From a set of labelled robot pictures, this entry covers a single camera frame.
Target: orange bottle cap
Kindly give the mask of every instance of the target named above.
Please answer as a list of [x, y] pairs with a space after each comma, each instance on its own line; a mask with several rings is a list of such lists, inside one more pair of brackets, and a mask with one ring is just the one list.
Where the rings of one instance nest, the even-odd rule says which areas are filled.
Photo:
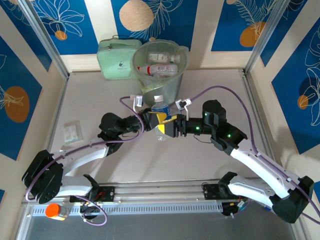
[[58, 205], [56, 203], [50, 204], [45, 209], [45, 215], [48, 218], [55, 218], [60, 214], [60, 212], [61, 212], [61, 207], [60, 207], [60, 205]]

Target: yellow object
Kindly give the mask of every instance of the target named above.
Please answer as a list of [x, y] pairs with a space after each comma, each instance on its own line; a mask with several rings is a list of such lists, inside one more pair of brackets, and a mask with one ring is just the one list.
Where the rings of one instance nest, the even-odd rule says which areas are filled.
[[160, 132], [162, 132], [163, 134], [166, 134], [166, 133], [165, 133], [165, 125], [164, 125], [164, 124], [159, 124], [159, 125], [158, 125], [158, 129], [159, 129]]
[[164, 121], [162, 121], [161, 123], [162, 123], [162, 124], [167, 124], [167, 123], [170, 123], [171, 121], [176, 120], [176, 119], [177, 119], [177, 115], [174, 115], [174, 116], [172, 116], [170, 119], [164, 120]]
[[159, 124], [161, 124], [167, 118], [167, 114], [164, 112], [156, 112], [156, 116], [158, 118]]

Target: beige circle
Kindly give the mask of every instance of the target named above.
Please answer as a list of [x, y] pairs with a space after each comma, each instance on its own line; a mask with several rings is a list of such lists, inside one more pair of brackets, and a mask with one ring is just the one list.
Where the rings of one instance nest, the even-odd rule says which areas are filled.
[[238, 0], [225, 0], [227, 4], [235, 4]]
[[119, 12], [122, 25], [129, 31], [143, 31], [154, 21], [151, 8], [141, 0], [127, 1]]
[[18, 5], [18, 0], [8, 0], [9, 2], [15, 4], [15, 5]]

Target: water bottle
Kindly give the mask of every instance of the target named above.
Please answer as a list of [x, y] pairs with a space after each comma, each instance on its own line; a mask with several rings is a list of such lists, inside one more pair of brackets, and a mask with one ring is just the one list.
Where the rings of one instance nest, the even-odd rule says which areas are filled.
[[154, 64], [149, 66], [138, 66], [138, 70], [151, 76], [159, 74], [160, 76], [169, 77], [178, 73], [178, 66], [175, 64]]
[[168, 52], [149, 52], [148, 54], [148, 62], [149, 63], [180, 63], [181, 57], [180, 55], [171, 55]]
[[[170, 108], [168, 104], [164, 102], [164, 97], [162, 95], [154, 96], [154, 102], [155, 104], [151, 107], [151, 111], [157, 113], [165, 113], [167, 116], [165, 120], [170, 119]], [[167, 135], [159, 130], [158, 126], [155, 128], [155, 134], [159, 141], [165, 141], [168, 138]]]

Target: white label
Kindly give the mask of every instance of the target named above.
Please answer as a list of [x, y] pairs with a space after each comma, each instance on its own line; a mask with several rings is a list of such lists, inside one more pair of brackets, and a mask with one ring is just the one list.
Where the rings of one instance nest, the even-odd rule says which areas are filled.
[[244, 202], [244, 201], [241, 201], [241, 202], [238, 203], [237, 207], [238, 207], [238, 208], [241, 208], [241, 207], [243, 206], [243, 204], [245, 204], [245, 202]]
[[149, 59], [155, 62], [163, 62], [164, 58], [165, 58], [165, 55], [163, 54], [152, 53], [149, 55]]
[[166, 66], [158, 66], [157, 70], [158, 71], [164, 71], [164, 70], [166, 70], [166, 68], [167, 68]]

